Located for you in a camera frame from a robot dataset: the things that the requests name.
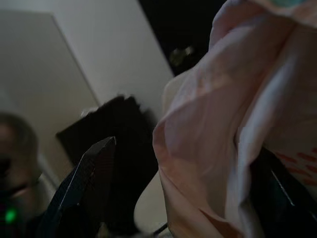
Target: black object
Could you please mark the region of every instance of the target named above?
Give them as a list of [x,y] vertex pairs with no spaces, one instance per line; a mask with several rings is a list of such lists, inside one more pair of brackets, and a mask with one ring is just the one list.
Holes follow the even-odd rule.
[[266,237],[317,237],[316,202],[273,153],[262,149],[251,174],[251,201]]
[[152,147],[152,131],[133,97],[117,97],[57,134],[73,164],[94,143],[115,136],[114,168],[108,204],[109,231],[133,235],[134,207],[158,171]]
[[94,144],[56,191],[37,230],[38,238],[95,237],[106,220],[114,137]]
[[225,0],[139,0],[169,66],[178,75],[209,47],[212,21]]

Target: light green indicator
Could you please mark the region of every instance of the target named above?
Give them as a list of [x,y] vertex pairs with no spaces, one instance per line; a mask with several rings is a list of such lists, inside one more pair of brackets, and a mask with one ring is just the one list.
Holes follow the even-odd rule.
[[16,217],[17,217],[16,210],[14,209],[7,210],[5,214],[5,223],[12,224],[13,222],[15,222]]

